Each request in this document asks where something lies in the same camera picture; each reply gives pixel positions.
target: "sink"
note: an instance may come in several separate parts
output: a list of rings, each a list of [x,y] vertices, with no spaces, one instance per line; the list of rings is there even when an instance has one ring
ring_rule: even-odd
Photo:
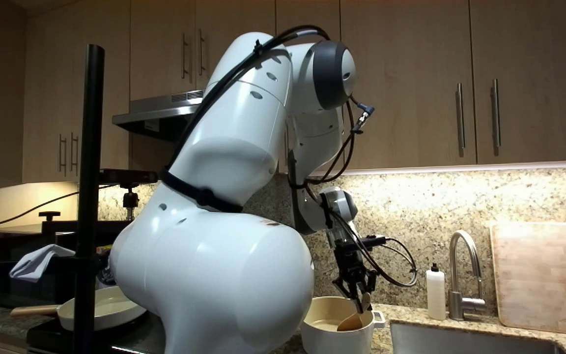
[[[551,341],[388,323],[394,354],[561,354]]]

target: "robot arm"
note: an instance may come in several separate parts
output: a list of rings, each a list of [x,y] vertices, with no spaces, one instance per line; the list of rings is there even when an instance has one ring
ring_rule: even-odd
[[[284,46],[284,42],[300,36],[322,36],[322,40]],[[276,60],[276,56],[290,64],[286,85],[278,84],[286,80],[286,74],[280,72],[278,66],[282,66],[282,62]],[[267,42],[247,42],[239,38],[217,64],[196,117],[204,117],[219,97],[231,97],[227,111],[223,111],[225,117],[231,117],[231,113],[237,113],[241,119],[255,117],[253,113],[245,115],[251,109],[243,107],[241,95],[225,93],[237,91],[235,84],[239,82],[265,89],[282,103],[270,109],[267,117],[284,117],[288,131],[286,168],[294,202],[294,229],[302,235],[325,233],[337,266],[333,286],[349,298],[361,314],[369,310],[369,294],[375,290],[377,276],[398,286],[398,282],[386,278],[369,257],[373,247],[384,245],[384,239],[357,239],[353,227],[357,211],[347,194],[327,190],[312,196],[308,190],[310,184],[333,182],[345,170],[353,137],[361,135],[365,121],[373,115],[371,107],[359,105],[351,97],[353,80],[355,64],[351,54],[343,46],[327,42],[327,36],[318,28],[294,28]],[[357,121],[351,121],[351,107],[361,113]],[[347,154],[347,160],[333,178],[322,178],[318,182],[310,178],[327,162],[337,162],[341,154]]]

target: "backsplash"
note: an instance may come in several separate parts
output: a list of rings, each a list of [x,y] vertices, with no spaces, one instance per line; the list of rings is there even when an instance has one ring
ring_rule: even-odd
[[[377,304],[424,308],[424,270],[436,262],[449,284],[447,241],[453,231],[465,231],[475,241],[483,272],[483,296],[493,314],[494,290],[487,225],[494,221],[566,221],[566,164],[365,172],[347,174],[335,186],[347,192],[357,205],[355,227],[361,237],[384,235],[396,239],[416,261],[418,286],[400,290],[379,280],[373,294]],[[74,190],[74,186],[66,184],[3,190],[0,192],[0,219]],[[139,186],[135,190],[139,196],[135,215],[153,190],[154,186]],[[101,190],[97,219],[125,219],[121,198],[123,190]],[[74,219],[76,200],[70,198],[39,211],[52,209],[60,211],[62,219]],[[13,225],[39,223],[39,211]],[[284,178],[274,178],[259,192],[247,203],[247,213],[292,225],[290,194]],[[335,294],[329,284],[335,264],[325,237],[314,233],[304,239],[316,266],[316,296]],[[373,259],[388,276],[396,280],[408,276],[408,268],[388,249],[375,249]],[[459,290],[475,296],[475,282],[467,270],[465,249],[459,245]]]

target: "black cable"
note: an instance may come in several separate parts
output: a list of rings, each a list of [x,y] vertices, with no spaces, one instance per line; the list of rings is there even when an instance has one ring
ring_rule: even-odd
[[[355,133],[353,133],[353,115],[351,115],[351,109],[349,109],[349,103],[345,101],[345,111],[347,111],[347,123],[349,123],[349,135],[347,139],[343,141],[343,144],[339,146],[335,158],[331,160],[331,164],[327,166],[327,170],[324,172],[324,176],[320,180],[306,180],[306,184],[312,184],[312,186],[320,186],[320,184],[329,184],[329,182],[335,182],[339,180],[339,176],[347,170],[349,162],[351,162],[351,156],[353,156],[353,150],[355,150]],[[339,172],[331,178],[329,172],[335,168],[335,164],[339,162],[343,150],[347,148],[347,154],[345,154],[345,160],[339,168]]]
[[[324,40],[327,40],[327,34],[318,28],[318,26],[296,26],[290,30],[280,32],[278,36],[270,38],[265,44],[255,44],[255,50],[245,56],[237,66],[233,66],[202,99],[202,103],[198,105],[198,111],[192,119],[192,123],[188,125],[188,133],[202,121],[202,117],[208,113],[208,109],[237,82],[241,80],[249,70],[257,68],[257,64],[261,64],[265,58],[272,56],[274,48],[280,44],[286,44],[290,40],[296,38],[304,38],[304,36],[320,36]]]
[[[60,196],[60,198],[48,200],[48,202],[44,202],[44,203],[41,203],[41,205],[35,205],[35,207],[27,209],[27,211],[23,211],[23,213],[19,213],[19,215],[15,215],[15,217],[9,217],[9,219],[0,221],[0,225],[7,225],[7,223],[17,221],[17,219],[21,219],[21,217],[25,217],[25,215],[29,215],[29,213],[44,207],[44,205],[50,205],[50,203],[68,200],[68,198],[78,196],[78,194],[80,194],[80,192],[72,192],[72,194]]]
[[[379,249],[384,249],[384,251],[392,253],[392,255],[400,257],[406,264],[412,264],[412,262],[408,261],[408,257],[404,257],[404,255],[402,255],[400,251],[396,251],[396,249],[390,249],[390,247],[386,247],[386,245],[380,245]]]
[[[316,205],[322,207],[322,203],[318,203],[318,200],[316,200],[314,194],[308,190],[308,186],[304,186],[304,192],[306,192],[306,196],[308,196]],[[392,280],[392,278],[375,262],[375,259],[367,253],[367,249],[361,245],[359,237],[347,227],[347,223],[345,223],[339,215],[335,215],[333,211],[329,211],[327,207],[322,207],[322,209],[327,213],[327,217],[331,217],[333,221],[337,221],[337,223],[343,227],[343,231],[347,233],[347,237],[351,237],[353,245],[357,247],[359,255],[363,257],[363,261],[365,261],[382,280],[386,280],[390,286],[396,286],[396,288],[414,288],[414,286],[418,284],[416,261],[412,259],[412,255],[406,251],[406,247],[404,247],[402,243],[398,243],[396,239],[386,239],[386,241],[390,241],[390,243],[396,243],[396,245],[404,251],[404,255],[406,255],[406,259],[408,259],[410,272],[414,274],[414,276],[412,276],[412,282],[408,282],[408,284],[400,284],[400,282]]]

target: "black stand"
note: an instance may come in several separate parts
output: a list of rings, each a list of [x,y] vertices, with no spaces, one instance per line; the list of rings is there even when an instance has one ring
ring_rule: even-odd
[[[74,353],[94,353],[94,233],[97,219],[97,176],[101,148],[101,91],[103,91],[103,50],[88,46],[82,154],[80,154],[80,198],[76,231],[76,286],[74,286]]]

